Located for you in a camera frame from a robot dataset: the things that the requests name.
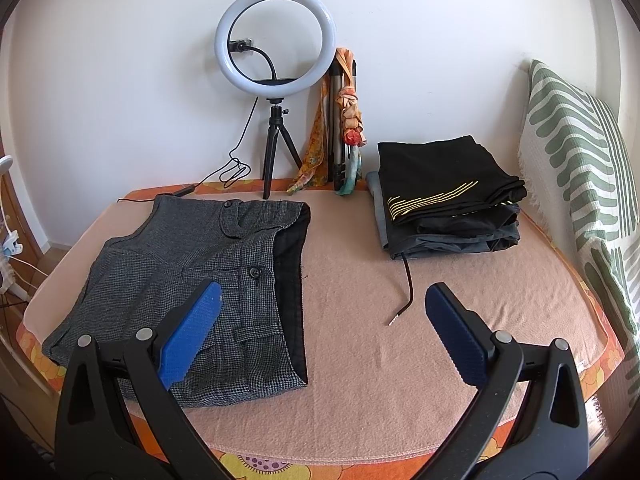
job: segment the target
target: tripod leg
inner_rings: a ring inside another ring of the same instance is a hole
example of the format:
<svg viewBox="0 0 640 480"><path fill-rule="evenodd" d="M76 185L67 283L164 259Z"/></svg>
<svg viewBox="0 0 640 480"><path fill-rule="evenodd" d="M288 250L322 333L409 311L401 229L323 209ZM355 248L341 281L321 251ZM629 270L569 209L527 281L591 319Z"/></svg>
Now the tripod leg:
<svg viewBox="0 0 640 480"><path fill-rule="evenodd" d="M262 168L262 180L264 187L262 198L267 200L271 194L271 177L273 176L273 162L276 158L276 142L278 140L278 128L269 126L267 133L267 147L264 150L264 167Z"/></svg>
<svg viewBox="0 0 640 480"><path fill-rule="evenodd" d="M287 145L287 148L291 152L291 156L293 157L293 160L295 161L298 168L302 168L302 160L300 160L300 156L298 155L298 150L296 149L296 145L293 143L293 139L291 139L289 132L284 127L284 124L281 124L279 128L280 128L280 133L282 134L282 138L284 139L284 142Z"/></svg>

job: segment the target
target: black lining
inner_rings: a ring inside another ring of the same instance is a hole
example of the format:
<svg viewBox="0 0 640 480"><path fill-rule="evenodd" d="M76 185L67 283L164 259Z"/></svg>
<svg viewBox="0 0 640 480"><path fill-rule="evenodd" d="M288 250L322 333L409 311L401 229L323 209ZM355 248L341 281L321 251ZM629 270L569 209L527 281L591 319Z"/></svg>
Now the black lining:
<svg viewBox="0 0 640 480"><path fill-rule="evenodd" d="M417 234L442 234L473 238L491 234L518 219L520 206L517 204L496 205L466 215L425 216L414 220Z"/></svg>
<svg viewBox="0 0 640 480"><path fill-rule="evenodd" d="M311 222L311 210L302 205L298 219L279 231L273 240L273 275L276 302L291 365L305 383L306 357L302 318L302 247L306 229Z"/></svg>

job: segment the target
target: ring light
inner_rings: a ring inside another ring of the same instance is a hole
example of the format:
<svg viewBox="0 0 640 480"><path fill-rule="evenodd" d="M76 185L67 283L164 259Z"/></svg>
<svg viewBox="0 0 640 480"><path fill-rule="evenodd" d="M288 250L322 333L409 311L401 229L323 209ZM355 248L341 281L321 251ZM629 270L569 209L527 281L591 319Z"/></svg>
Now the ring light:
<svg viewBox="0 0 640 480"><path fill-rule="evenodd" d="M320 0L290 0L306 7L316 17L322 31L322 47L314 65L299 78L281 85L265 85L255 82L244 76L236 67L229 54L229 41L231 30L238 18L247 9L265 0L236 0L225 11L218 23L214 39L214 49L220 70L227 79L236 87L252 95L267 98L286 97L310 86L320 80L331 65L335 56L336 33L335 23L329 11Z"/></svg>

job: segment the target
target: yellow stripes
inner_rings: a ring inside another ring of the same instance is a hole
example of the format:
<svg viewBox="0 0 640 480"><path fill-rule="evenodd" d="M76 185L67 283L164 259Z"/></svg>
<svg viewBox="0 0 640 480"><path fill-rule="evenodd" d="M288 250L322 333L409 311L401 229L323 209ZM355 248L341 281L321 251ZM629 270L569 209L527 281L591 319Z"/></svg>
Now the yellow stripes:
<svg viewBox="0 0 640 480"><path fill-rule="evenodd" d="M453 200L454 198L459 197L463 193L469 191L477 183L477 180L475 182L467 182L466 184L462 184L462 186L458 186L453 191L449 191L448 193L439 193L428 198L399 200L399 196L392 197L387 201L387 205L389 206L389 215L391 216L392 220L395 220L399 216L406 215L407 213L416 209L420 209L421 207L426 207L428 205L433 205L440 202L446 202L447 200Z"/></svg>

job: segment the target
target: orange floral bedspread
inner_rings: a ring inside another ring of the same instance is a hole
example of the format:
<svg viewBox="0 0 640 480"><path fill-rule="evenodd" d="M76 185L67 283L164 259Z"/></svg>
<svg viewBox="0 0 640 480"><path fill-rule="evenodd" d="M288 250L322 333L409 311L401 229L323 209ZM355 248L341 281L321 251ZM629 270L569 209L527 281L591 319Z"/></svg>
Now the orange floral bedspread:
<svg viewBox="0 0 640 480"><path fill-rule="evenodd" d="M272 190L284 191L290 185L290 180L277 179L271 186ZM182 186L169 186L162 188L143 189L134 191L127 195L127 198L146 199L152 198L159 192L174 192L181 189ZM332 187L323 187L316 189L333 189ZM359 182L357 189L366 189L364 183ZM233 186L233 192L242 191L261 191L261 180L244 180ZM200 186L197 194L222 193L222 184L209 183ZM580 283L586 297L591 301L604 330L609 337L609 341L600 359L580 374L580 384L584 399L591 397L596 390L602 386L604 381L613 373L620 363L623 351L618 342L607 317L601 306L598 304L594 295L587 288L586 284L566 262L564 256L558 252L567 267L571 270L575 279ZM35 336L29 332L22 324L18 327L16 339L22 351L27 355L37 370L47 379L54 390L59 392L62 389L62 383L65 377L65 369L57 366L49 359L42 355L40 343ZM131 416L136 431L140 436L146 451L158 458L164 460L164 454L158 446L151 430L142 418ZM511 428L513 421L507 422L495 431L494 437L490 440L489 445L484 450L481 460L485 460L502 449ZM299 465L292 463L275 462L265 460L254 456L238 456L231 453L223 453L221 451L212 450L212 452L220 459L228 471L236 479L245 480L264 480L265 474L269 475L270 480L407 480L414 475L432 454L419 456L408 460L399 460L396 462L386 462L380 464L360 464L350 466L326 466L326 465Z"/></svg>

